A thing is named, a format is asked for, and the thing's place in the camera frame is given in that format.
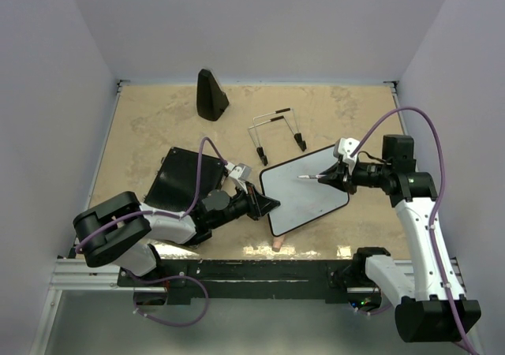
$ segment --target table top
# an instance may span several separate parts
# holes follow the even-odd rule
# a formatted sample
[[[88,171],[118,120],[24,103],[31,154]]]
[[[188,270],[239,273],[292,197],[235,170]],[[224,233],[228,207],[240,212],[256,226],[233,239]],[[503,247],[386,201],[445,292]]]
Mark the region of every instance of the table top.
[[[293,107],[307,151],[334,144],[340,137],[361,139],[376,120],[395,108],[387,86],[224,85],[230,105],[215,122],[196,113],[196,85],[130,85],[122,89],[107,139],[91,206],[126,190],[139,199],[148,192],[173,147],[198,151],[209,136],[223,157],[252,167],[249,178],[260,190],[258,175],[266,167],[247,133],[253,117]],[[268,166],[303,153],[286,123],[263,125],[260,138]],[[401,133],[398,117],[386,120],[364,150],[381,154],[384,134]],[[214,155],[210,146],[204,153]],[[233,194],[231,181],[224,189]],[[280,251],[272,249],[268,220],[246,216],[213,231],[198,248],[157,243],[162,257],[204,259],[349,259],[358,247],[385,247],[395,259],[409,259],[405,234],[389,199],[378,189],[359,189],[350,203],[288,233]]]

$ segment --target gray wall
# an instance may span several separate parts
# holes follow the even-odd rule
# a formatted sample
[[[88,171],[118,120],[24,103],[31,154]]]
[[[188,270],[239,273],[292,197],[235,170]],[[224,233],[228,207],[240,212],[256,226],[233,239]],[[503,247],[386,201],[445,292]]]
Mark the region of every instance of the gray wall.
[[[27,353],[114,102],[74,0],[0,0],[0,353]]]
[[[113,73],[195,81],[397,80],[444,0],[77,0]]]
[[[503,353],[505,306],[505,0],[446,0],[400,81],[400,102],[425,109],[447,167],[441,219],[469,297],[481,303],[487,353]],[[406,114],[421,169],[438,174],[432,135]]]

